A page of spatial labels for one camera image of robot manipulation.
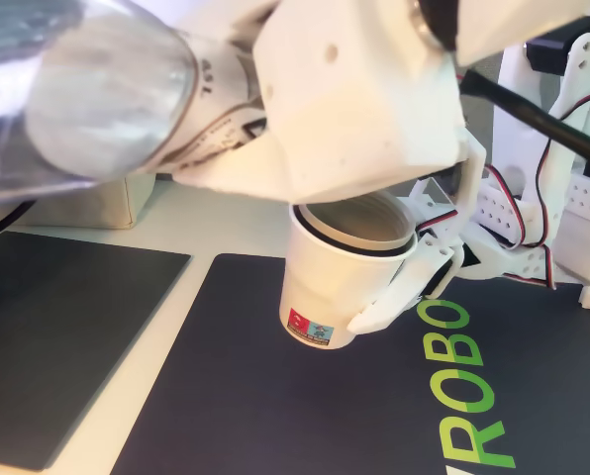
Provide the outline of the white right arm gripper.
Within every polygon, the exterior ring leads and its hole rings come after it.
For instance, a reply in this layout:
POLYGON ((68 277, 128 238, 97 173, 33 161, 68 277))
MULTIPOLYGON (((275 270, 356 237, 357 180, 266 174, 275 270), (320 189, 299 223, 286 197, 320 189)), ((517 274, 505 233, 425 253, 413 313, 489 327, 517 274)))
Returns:
POLYGON ((424 1, 202 1, 178 30, 251 48, 266 131, 185 162, 175 182, 335 202, 451 168, 472 215, 486 152, 462 122, 450 50, 424 1))

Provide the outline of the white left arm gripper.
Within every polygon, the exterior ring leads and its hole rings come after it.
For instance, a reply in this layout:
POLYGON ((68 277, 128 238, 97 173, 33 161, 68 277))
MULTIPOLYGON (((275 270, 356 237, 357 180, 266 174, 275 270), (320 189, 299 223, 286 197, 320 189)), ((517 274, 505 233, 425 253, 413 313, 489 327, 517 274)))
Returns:
POLYGON ((555 288, 553 257, 545 244, 526 244, 526 223, 520 201, 503 175, 491 172, 479 188, 477 211, 511 229, 508 239, 487 228, 482 221, 468 221, 453 235, 462 218, 460 205, 417 225, 414 252, 390 285, 372 304, 348 324, 351 333, 374 333, 386 329, 403 312, 425 296, 437 298, 450 281, 489 280, 504 277, 549 289, 555 288))

